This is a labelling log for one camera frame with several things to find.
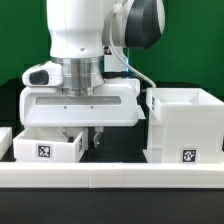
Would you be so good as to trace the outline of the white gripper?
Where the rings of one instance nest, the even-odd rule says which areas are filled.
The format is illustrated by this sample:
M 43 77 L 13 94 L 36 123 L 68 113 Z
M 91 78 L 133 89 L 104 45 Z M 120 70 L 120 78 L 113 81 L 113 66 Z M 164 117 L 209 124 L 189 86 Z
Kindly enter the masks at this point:
M 104 128 L 134 126 L 140 119 L 138 79 L 114 78 L 94 89 L 92 96 L 64 96 L 57 87 L 26 87 L 20 96 L 20 121 L 25 127 L 95 127 L 94 147 Z M 73 143 L 66 128 L 62 134 Z

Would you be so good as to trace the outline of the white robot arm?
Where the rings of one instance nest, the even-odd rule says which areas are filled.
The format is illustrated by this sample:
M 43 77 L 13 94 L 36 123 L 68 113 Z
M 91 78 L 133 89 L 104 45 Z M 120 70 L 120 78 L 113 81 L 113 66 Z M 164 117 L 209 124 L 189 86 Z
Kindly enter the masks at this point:
M 22 76 L 24 127 L 133 126 L 140 81 L 103 77 L 104 48 L 152 46 L 162 35 L 162 0 L 46 0 L 50 60 Z

